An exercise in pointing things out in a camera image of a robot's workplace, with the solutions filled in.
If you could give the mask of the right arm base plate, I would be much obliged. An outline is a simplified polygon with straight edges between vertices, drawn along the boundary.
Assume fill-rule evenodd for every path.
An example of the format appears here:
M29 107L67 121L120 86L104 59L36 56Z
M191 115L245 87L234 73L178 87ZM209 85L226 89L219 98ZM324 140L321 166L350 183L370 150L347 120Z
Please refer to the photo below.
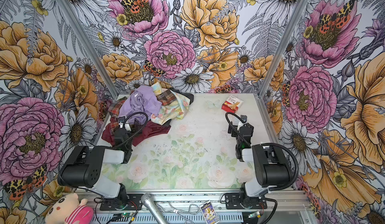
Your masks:
M224 203L228 210L262 210L267 208L265 200L260 198L241 198L239 193L225 193L221 198L221 202Z

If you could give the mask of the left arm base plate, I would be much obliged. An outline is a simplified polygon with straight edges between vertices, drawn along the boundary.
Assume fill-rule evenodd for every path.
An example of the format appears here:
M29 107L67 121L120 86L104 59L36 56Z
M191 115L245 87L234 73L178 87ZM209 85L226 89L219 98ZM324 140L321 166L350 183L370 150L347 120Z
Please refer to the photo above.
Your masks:
M143 194L127 194L127 202L116 199L106 199L100 205L101 211L140 211Z

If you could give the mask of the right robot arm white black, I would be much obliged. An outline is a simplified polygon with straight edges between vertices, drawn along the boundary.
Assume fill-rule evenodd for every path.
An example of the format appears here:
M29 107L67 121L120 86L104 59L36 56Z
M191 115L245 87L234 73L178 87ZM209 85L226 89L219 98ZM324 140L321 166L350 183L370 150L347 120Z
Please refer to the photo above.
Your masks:
M289 188L299 175L298 161L289 148L277 143L251 144L254 127L246 116L227 112L228 133L235 138L235 155L243 163L251 164L254 173L249 181L241 183L239 193L226 193L228 210L264 209L265 195Z

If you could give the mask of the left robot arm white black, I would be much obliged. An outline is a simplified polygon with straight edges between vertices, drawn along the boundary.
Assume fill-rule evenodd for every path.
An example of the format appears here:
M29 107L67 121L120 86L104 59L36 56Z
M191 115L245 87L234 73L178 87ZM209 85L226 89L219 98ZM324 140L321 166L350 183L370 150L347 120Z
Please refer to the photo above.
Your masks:
M127 164L132 155L130 133L123 117L114 131L114 147L77 146L58 174L62 186L79 188L101 196L111 209L123 210L128 205L125 186L101 174L103 164Z

